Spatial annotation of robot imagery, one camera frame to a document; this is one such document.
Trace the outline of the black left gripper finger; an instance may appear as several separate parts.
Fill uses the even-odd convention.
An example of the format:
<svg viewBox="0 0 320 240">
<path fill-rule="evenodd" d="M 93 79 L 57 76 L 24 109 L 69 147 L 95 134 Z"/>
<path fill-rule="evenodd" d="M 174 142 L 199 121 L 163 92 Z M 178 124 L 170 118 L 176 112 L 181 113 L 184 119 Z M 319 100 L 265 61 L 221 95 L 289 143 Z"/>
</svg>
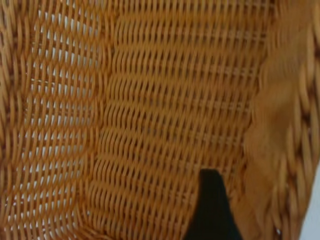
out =
<svg viewBox="0 0 320 240">
<path fill-rule="evenodd" d="M 184 239 L 241 240 L 242 238 L 231 212 L 222 176 L 215 169 L 201 169 L 195 209 Z"/>
</svg>

